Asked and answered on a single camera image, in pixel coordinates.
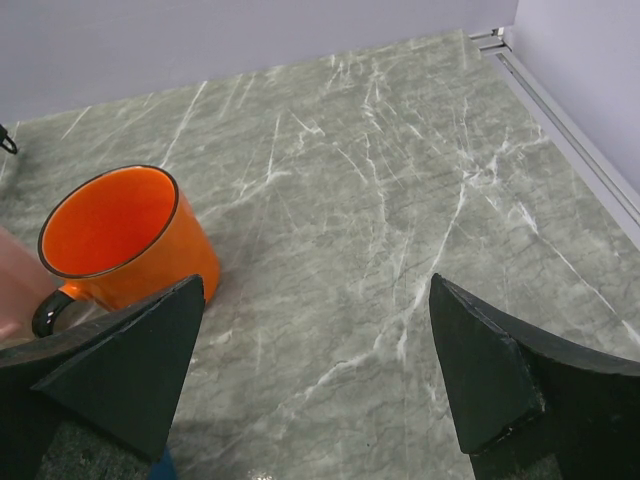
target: pink cup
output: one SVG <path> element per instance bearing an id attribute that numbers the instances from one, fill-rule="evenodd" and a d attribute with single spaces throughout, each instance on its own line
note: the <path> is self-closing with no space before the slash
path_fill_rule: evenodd
<path id="1" fill-rule="evenodd" d="M 55 288 L 36 257 L 0 227 L 0 342 L 13 345 L 35 338 L 33 312 Z"/>

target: wall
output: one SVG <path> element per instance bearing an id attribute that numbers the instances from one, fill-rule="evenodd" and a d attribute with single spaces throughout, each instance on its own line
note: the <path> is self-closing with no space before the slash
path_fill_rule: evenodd
<path id="1" fill-rule="evenodd" d="M 0 122 L 454 28 L 517 0 L 2 0 Z"/>
<path id="2" fill-rule="evenodd" d="M 640 2 L 520 0 L 514 54 L 640 193 Z"/>

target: mug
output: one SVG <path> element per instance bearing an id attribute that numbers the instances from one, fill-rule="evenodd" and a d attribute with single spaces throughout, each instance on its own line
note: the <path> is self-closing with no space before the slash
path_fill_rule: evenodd
<path id="1" fill-rule="evenodd" d="M 65 281 L 33 316 L 38 337 L 53 333 L 74 300 L 118 310 L 199 274 L 208 302 L 220 276 L 213 247 L 175 179 L 146 165 L 106 172 L 71 192 L 45 221 L 38 254 Z"/>
<path id="2" fill-rule="evenodd" d="M 36 256 L 0 227 L 0 348 L 33 340 L 31 316 L 55 289 Z"/>

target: orange mug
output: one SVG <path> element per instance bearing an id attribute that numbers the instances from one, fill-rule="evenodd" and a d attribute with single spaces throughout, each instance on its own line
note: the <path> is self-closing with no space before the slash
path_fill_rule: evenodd
<path id="1" fill-rule="evenodd" d="M 53 333 L 74 300 L 118 310 L 193 274 L 205 301 L 218 285 L 218 258 L 175 179 L 160 168 L 118 168 L 84 183 L 51 212 L 38 254 L 65 284 L 36 310 L 37 337 Z"/>

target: black rim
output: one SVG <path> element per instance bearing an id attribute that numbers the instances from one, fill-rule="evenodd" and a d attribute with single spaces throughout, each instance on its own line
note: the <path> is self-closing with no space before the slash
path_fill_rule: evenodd
<path id="1" fill-rule="evenodd" d="M 173 208 L 171 209 L 171 214 L 169 214 L 169 218 L 167 219 L 166 223 L 164 224 L 164 226 L 162 227 L 162 229 L 160 230 L 158 235 L 156 235 L 153 238 L 153 240 L 151 240 L 151 242 L 149 242 L 149 244 L 146 247 L 144 247 L 141 251 L 139 251 L 133 257 L 129 258 L 128 260 L 126 260 L 126 261 L 124 261 L 124 262 L 122 262 L 122 263 L 120 263 L 120 264 L 118 264 L 118 265 L 116 265 L 114 267 L 108 268 L 107 270 L 102 270 L 102 271 L 97 272 L 97 273 L 88 273 L 88 274 L 83 274 L 83 275 L 72 275 L 72 274 L 69 274 L 69 273 L 61 272 L 60 270 L 56 269 L 53 265 L 51 265 L 47 261 L 45 255 L 44 255 L 44 251 L 43 251 L 43 248 L 42 248 L 42 241 L 44 239 L 44 232 L 47 230 L 47 226 L 49 225 L 49 222 L 53 218 L 53 215 L 58 211 L 58 209 L 69 198 L 71 198 L 76 192 L 78 192 L 79 190 L 82 190 L 88 184 L 90 184 L 92 182 L 95 182 L 99 178 L 104 177 L 105 175 L 109 175 L 109 174 L 114 173 L 114 172 L 118 172 L 120 170 L 130 170 L 130 169 L 134 169 L 134 168 L 146 168 L 146 169 L 150 169 L 150 170 L 157 170 L 158 172 L 164 174 L 169 180 L 171 180 L 171 184 L 173 185 L 173 196 L 174 196 Z M 109 273 L 109 272 L 113 272 L 114 270 L 116 270 L 116 269 L 118 269 L 120 267 L 123 267 L 123 266 L 127 265 L 128 263 L 133 262 L 136 258 L 138 258 L 144 252 L 149 250 L 149 248 L 152 245 L 154 245 L 158 240 L 160 240 L 160 237 L 162 237 L 164 232 L 167 230 L 167 228 L 171 224 L 171 221 L 173 220 L 173 217 L 176 214 L 176 211 L 178 210 L 178 200 L 179 199 L 180 199 L 180 193 L 179 193 L 179 190 L 178 190 L 178 183 L 176 182 L 176 179 L 173 178 L 173 176 L 169 172 L 167 172 L 166 170 L 163 170 L 162 168 L 159 168 L 159 167 L 154 167 L 152 165 L 127 165 L 126 167 L 114 168 L 113 170 L 109 170 L 107 172 L 101 173 L 100 175 L 96 175 L 95 177 L 93 177 L 93 178 L 87 180 L 86 182 L 84 182 L 79 187 L 75 188 L 70 194 L 68 194 L 66 197 L 64 197 L 55 206 L 55 208 L 53 210 L 51 210 L 51 213 L 49 214 L 49 216 L 45 220 L 44 225 L 42 225 L 42 228 L 40 229 L 40 235 L 38 236 L 38 256 L 40 257 L 40 261 L 47 268 L 47 270 L 49 270 L 51 273 L 54 273 L 54 274 L 58 275 L 59 277 L 63 277 L 63 278 L 92 278 L 92 277 L 99 277 L 100 275 L 104 275 L 104 274 Z"/>

